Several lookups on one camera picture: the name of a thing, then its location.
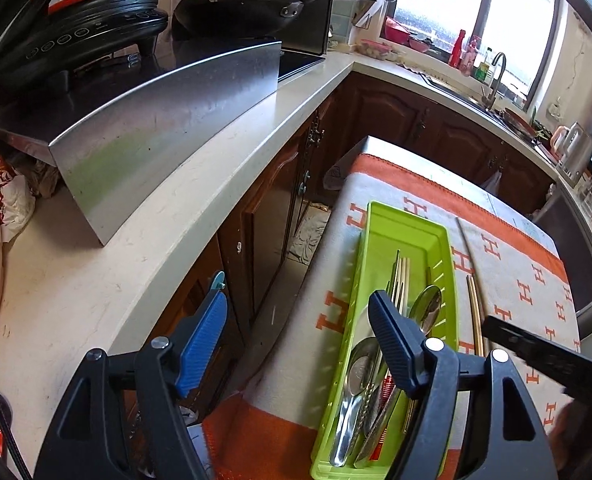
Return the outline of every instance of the red bottle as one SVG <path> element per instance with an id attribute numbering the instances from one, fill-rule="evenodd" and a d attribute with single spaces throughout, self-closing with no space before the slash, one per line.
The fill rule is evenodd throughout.
<path id="1" fill-rule="evenodd" d="M 458 40 L 454 43 L 454 49 L 452 49 L 452 55 L 450 56 L 450 66 L 458 68 L 460 64 L 460 53 L 462 51 L 462 40 L 465 39 L 465 31 L 460 29 Z"/>

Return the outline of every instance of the tablecloth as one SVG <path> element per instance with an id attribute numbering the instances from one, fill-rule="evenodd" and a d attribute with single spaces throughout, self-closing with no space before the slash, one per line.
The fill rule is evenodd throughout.
<path id="1" fill-rule="evenodd" d="M 492 209 L 509 209 L 511 213 L 503 210 L 502 216 L 510 223 L 447 187 L 365 151 L 369 150 L 357 148 L 327 174 L 326 186 L 343 183 L 342 191 L 271 355 L 246 387 L 224 400 L 202 424 L 209 460 L 219 478 L 310 478 L 309 455 L 337 365 L 356 251 L 372 200 L 448 229 L 457 283 L 459 351 L 474 348 L 466 285 L 467 274 L 474 271 L 484 283 L 496 284 L 484 287 L 487 315 L 511 319 L 569 348 L 580 348 L 565 269 L 545 233 L 526 219 L 527 227 L 519 230 L 516 225 L 522 217 L 508 206 L 494 203 Z M 458 178 L 441 171 L 445 183 Z M 543 425 L 552 427 L 569 399 L 560 386 L 518 359 L 515 362 Z M 458 394 L 442 479 L 454 475 L 467 405 L 468 394 Z"/>

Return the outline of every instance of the silver screw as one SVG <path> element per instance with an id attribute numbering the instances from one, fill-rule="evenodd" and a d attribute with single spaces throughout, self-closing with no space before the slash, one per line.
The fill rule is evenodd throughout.
<path id="1" fill-rule="evenodd" d="M 443 348 L 445 348 L 445 343 L 443 343 L 440 339 L 438 339 L 437 337 L 430 337 L 427 341 L 425 341 L 425 346 L 429 349 L 429 350 L 433 350 L 434 352 L 439 352 L 441 351 Z"/>
<path id="2" fill-rule="evenodd" d="M 506 363 L 509 361 L 509 355 L 502 348 L 496 348 L 495 350 L 492 350 L 492 357 L 499 363 Z"/>
<path id="3" fill-rule="evenodd" d="M 167 348 L 167 345 L 169 345 L 169 339 L 167 339 L 164 335 L 159 335 L 158 337 L 151 339 L 151 346 L 156 350 Z"/>
<path id="4" fill-rule="evenodd" d="M 85 355 L 87 361 L 98 361 L 102 357 L 102 350 L 93 348 Z"/>

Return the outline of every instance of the black wok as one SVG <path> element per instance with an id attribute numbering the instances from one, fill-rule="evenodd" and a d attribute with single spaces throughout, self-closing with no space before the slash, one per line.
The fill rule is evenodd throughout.
<path id="1" fill-rule="evenodd" d="M 181 0 L 173 11 L 172 27 L 174 32 L 178 32 L 180 25 L 189 37 L 272 36 L 300 16 L 305 4 L 315 1 L 297 0 L 285 3 L 265 0 Z"/>

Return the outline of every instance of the blue gripper pad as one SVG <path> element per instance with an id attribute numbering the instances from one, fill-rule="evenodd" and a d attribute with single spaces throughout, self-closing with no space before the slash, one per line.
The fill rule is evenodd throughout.
<path id="1" fill-rule="evenodd" d="M 180 370 L 174 386 L 181 399 L 201 382 L 227 320 L 227 297 L 219 290 L 210 291 L 196 314 L 186 320 L 195 322 L 195 318 L 199 318 L 196 327 L 179 354 Z"/>
<path id="2" fill-rule="evenodd" d="M 394 383 L 408 397 L 415 398 L 419 389 L 429 383 L 423 332 L 414 321 L 400 315 L 384 290 L 372 293 L 368 309 L 369 323 Z"/>

